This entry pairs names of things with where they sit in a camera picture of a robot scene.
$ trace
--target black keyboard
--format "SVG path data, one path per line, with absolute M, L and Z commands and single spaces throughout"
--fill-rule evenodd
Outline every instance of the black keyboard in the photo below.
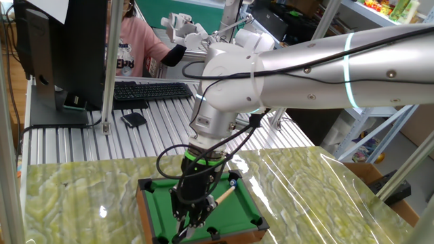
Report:
M 115 99 L 131 100 L 161 100 L 167 98 L 189 98 L 193 95 L 185 83 L 137 84 L 136 82 L 116 82 Z

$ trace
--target robotic arm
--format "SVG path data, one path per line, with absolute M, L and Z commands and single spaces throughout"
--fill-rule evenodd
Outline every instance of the robotic arm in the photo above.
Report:
M 190 139 L 183 175 L 171 190 L 178 220 L 172 242 L 191 237 L 217 207 L 212 187 L 236 153 L 225 154 L 224 144 L 234 137 L 238 113 L 252 114 L 240 134 L 254 131 L 270 108 L 434 103 L 433 31 L 424 24 L 380 28 L 261 54 L 212 44 L 203 77 L 184 74 L 201 79 L 201 85 L 191 122 L 197 136 Z

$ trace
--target led light strip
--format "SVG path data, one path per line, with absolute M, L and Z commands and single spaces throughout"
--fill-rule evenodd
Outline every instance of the led light strip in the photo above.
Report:
M 348 35 L 347 42 L 345 43 L 345 51 L 350 50 L 351 47 L 351 39 L 353 38 L 354 33 Z M 345 79 L 345 88 L 347 89 L 348 100 L 351 105 L 355 108 L 358 108 L 358 105 L 355 103 L 353 89 L 351 89 L 350 83 L 350 56 L 346 55 L 344 57 L 344 79 Z
M 203 101 L 206 101 L 206 98 L 204 98 L 203 96 L 200 96 L 199 94 L 196 94 L 196 98 L 202 99 Z

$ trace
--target marble surface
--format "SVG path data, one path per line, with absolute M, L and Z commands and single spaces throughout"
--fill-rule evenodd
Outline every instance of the marble surface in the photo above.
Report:
M 179 174 L 181 158 L 162 168 Z M 27 243 L 144 243 L 135 192 L 160 178 L 155 159 L 29 165 Z M 229 167 L 270 224 L 261 243 L 401 243 L 412 230 L 322 148 L 243 151 Z

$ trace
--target robot end effector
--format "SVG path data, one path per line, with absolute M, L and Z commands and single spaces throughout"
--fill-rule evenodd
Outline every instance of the robot end effector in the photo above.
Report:
M 172 43 L 188 49 L 199 47 L 208 34 L 200 24 L 193 24 L 192 18 L 186 14 L 170 13 L 169 18 L 162 18 L 161 25 L 166 27 L 166 34 Z

